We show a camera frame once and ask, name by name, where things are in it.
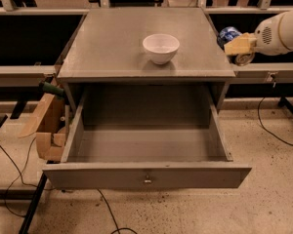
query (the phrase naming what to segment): drawer knob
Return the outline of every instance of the drawer knob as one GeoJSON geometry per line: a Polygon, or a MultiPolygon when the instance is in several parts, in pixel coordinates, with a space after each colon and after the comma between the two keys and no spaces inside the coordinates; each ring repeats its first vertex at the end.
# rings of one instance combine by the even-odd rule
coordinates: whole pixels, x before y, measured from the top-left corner
{"type": "Polygon", "coordinates": [[[149,179],[148,175],[146,175],[146,179],[144,181],[144,184],[152,184],[152,180],[149,179]]]}

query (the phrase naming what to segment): bowl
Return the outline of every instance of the bowl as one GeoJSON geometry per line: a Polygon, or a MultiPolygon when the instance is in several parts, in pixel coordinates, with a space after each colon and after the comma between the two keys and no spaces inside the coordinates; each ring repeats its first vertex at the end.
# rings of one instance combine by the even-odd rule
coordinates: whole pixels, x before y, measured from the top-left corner
{"type": "Polygon", "coordinates": [[[153,34],[143,42],[145,52],[155,64],[165,64],[177,53],[180,43],[178,39],[168,34],[153,34]]]}

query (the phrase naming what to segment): drawer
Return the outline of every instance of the drawer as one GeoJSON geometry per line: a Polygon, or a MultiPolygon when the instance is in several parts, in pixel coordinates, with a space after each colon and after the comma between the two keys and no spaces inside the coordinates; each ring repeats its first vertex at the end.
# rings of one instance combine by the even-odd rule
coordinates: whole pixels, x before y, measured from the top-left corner
{"type": "Polygon", "coordinates": [[[58,189],[236,188],[250,170],[203,84],[85,86],[61,162],[43,168],[58,189]]]}

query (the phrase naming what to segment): concrete floor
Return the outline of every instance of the concrete floor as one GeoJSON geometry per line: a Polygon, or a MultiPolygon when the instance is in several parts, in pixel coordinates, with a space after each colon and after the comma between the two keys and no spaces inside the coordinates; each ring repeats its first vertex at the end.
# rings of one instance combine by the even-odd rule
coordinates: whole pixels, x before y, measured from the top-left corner
{"type": "MultiPolygon", "coordinates": [[[[137,233],[291,233],[293,234],[293,147],[265,132],[259,125],[259,98],[227,99],[220,124],[234,162],[247,163],[252,171],[237,189],[179,189],[164,191],[103,190],[118,226],[137,233]]],[[[293,142],[293,116],[277,106],[278,99],[262,104],[265,126],[293,142]]],[[[13,104],[0,103],[10,115],[13,104]]],[[[22,168],[33,136],[17,138],[35,104],[19,120],[8,119],[0,130],[0,144],[22,168]]],[[[24,181],[37,183],[44,161],[30,151],[24,181]]],[[[0,187],[18,176],[0,150],[0,187]]],[[[21,187],[18,180],[15,187],[21,187]]],[[[27,203],[9,202],[18,214],[27,203]]],[[[10,214],[0,202],[0,233],[18,233],[22,218],[10,214]]],[[[96,190],[45,191],[29,233],[98,233],[115,230],[105,202],[96,190]]]]}

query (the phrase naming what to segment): tabletop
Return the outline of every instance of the tabletop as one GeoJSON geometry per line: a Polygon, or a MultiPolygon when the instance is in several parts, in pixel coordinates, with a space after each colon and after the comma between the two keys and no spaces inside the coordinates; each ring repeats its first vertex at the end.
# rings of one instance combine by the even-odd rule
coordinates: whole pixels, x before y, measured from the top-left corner
{"type": "Polygon", "coordinates": [[[234,77],[216,34],[199,8],[92,9],[83,21],[59,73],[62,82],[111,78],[234,77]],[[143,40],[154,33],[175,36],[180,49],[164,65],[151,62],[143,40]]]}

